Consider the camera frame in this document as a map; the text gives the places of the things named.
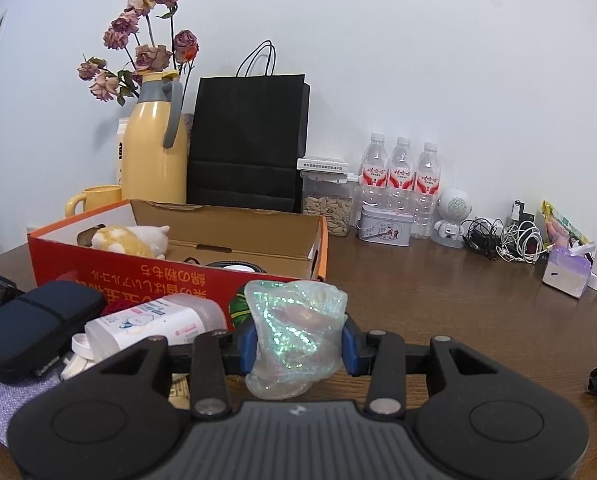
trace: orange box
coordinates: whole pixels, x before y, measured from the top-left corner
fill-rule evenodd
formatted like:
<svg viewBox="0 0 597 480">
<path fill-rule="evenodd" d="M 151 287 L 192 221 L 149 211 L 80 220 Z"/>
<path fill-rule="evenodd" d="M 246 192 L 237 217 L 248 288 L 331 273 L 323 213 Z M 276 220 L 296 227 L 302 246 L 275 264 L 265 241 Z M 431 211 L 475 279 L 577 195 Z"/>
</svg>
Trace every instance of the orange box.
<svg viewBox="0 0 597 480">
<path fill-rule="evenodd" d="M 83 246 L 95 228 L 113 225 L 169 225 L 166 259 Z M 216 301 L 237 325 L 246 313 L 245 283 L 324 280 L 327 267 L 324 218 L 246 208 L 125 200 L 34 231 L 28 243 L 39 285 L 71 280 L 99 290 L 110 302 L 144 303 L 185 292 Z M 184 263 L 188 258 L 200 264 Z M 256 264 L 266 274 L 206 266 L 218 260 Z"/>
</svg>

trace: water bottle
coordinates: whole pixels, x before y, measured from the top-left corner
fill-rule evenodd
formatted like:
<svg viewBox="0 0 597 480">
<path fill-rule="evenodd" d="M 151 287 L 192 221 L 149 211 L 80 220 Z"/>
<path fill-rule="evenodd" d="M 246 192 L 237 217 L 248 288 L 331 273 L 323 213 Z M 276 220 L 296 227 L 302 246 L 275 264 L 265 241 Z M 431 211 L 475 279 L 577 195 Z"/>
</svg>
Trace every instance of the water bottle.
<svg viewBox="0 0 597 480">
<path fill-rule="evenodd" d="M 416 167 L 416 189 L 410 211 L 415 217 L 412 225 L 414 238 L 429 238 L 434 228 L 436 195 L 441 177 L 441 165 L 436 152 L 436 144 L 426 142 Z"/>
<path fill-rule="evenodd" d="M 365 150 L 361 162 L 361 181 L 357 199 L 355 219 L 361 217 L 361 207 L 370 205 L 385 207 L 383 190 L 387 184 L 387 152 L 385 136 L 372 134 L 370 145 Z"/>
<path fill-rule="evenodd" d="M 386 189 L 387 208 L 397 213 L 405 213 L 408 195 L 415 185 L 409 151 L 410 139 L 397 137 L 397 145 L 389 159 Z"/>
</svg>

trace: table surface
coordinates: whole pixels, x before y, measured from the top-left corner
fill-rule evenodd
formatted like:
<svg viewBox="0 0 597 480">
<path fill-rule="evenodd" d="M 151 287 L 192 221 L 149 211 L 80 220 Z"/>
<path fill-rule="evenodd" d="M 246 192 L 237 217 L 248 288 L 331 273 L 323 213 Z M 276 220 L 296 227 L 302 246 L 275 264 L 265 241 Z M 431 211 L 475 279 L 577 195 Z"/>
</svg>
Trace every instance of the table surface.
<svg viewBox="0 0 597 480">
<path fill-rule="evenodd" d="M 27 246 L 2 254 L 0 273 L 32 288 Z M 574 403 L 590 427 L 576 479 L 596 480 L 597 399 L 585 388 L 597 367 L 597 292 L 588 289 L 576 301 L 542 285 L 542 274 L 540 266 L 490 262 L 429 240 L 396 248 L 348 236 L 331 237 L 327 281 L 348 293 L 348 312 L 364 330 L 391 330 L 417 344 L 451 335 Z M 303 398 L 363 402 L 368 384 L 339 372 Z M 230 390 L 237 402 L 250 398 L 240 379 L 230 380 Z M 409 376 L 408 407 L 426 399 L 425 379 Z M 0 445 L 0 480 L 19 478 Z"/>
</svg>

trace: black case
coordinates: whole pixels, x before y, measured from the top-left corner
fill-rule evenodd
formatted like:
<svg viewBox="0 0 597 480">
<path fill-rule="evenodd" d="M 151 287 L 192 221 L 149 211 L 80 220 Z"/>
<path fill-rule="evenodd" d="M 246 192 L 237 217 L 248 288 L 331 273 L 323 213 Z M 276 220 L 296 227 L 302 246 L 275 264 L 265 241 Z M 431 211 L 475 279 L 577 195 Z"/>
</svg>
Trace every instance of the black case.
<svg viewBox="0 0 597 480">
<path fill-rule="evenodd" d="M 201 78 L 187 202 L 300 213 L 308 107 L 305 75 Z"/>
<path fill-rule="evenodd" d="M 0 307 L 0 381 L 41 376 L 85 323 L 99 317 L 104 295 L 79 283 L 49 282 Z"/>
</svg>

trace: white cable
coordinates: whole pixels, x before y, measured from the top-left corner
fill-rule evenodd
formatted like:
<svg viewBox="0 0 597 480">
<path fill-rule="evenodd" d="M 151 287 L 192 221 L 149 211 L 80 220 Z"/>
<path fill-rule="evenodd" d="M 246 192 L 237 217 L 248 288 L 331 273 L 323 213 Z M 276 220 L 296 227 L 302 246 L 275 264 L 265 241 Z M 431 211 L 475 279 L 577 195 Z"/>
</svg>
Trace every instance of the white cable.
<svg viewBox="0 0 597 480">
<path fill-rule="evenodd" d="M 523 229 L 522 227 L 525 224 L 528 224 L 529 227 Z M 530 240 L 536 240 L 537 248 L 534 253 L 528 253 L 528 243 Z M 519 256 L 512 254 L 511 248 L 509 247 L 510 245 Z M 506 262 L 526 262 L 528 264 L 535 264 L 539 259 L 539 255 L 550 251 L 553 246 L 548 246 L 546 249 L 541 249 L 541 247 L 543 247 L 541 230 L 534 224 L 534 222 L 524 220 L 520 224 L 512 224 L 503 230 L 503 233 L 501 234 L 501 245 L 496 248 L 496 252 Z"/>
</svg>

